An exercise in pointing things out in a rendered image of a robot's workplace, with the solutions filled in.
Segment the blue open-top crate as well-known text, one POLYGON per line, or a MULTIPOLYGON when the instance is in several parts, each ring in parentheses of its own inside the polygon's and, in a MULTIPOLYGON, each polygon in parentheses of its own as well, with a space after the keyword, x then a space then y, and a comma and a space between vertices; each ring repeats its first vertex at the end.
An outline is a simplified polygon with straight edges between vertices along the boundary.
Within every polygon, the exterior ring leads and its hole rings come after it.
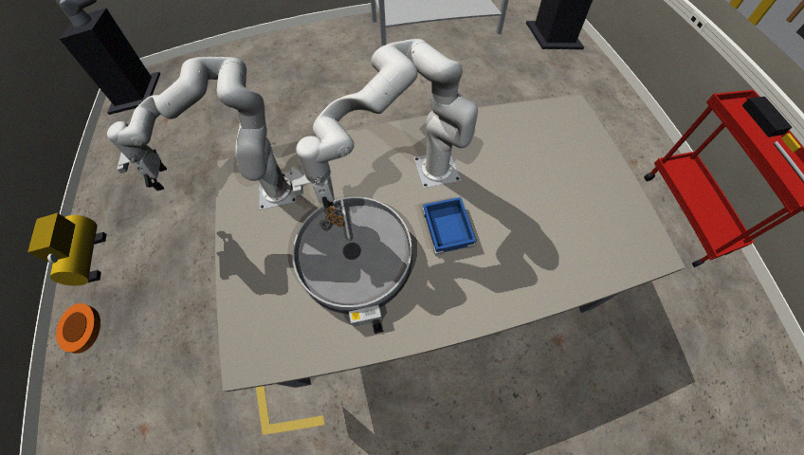
POLYGON ((436 252, 460 249, 476 242, 461 197, 423 207, 436 252))

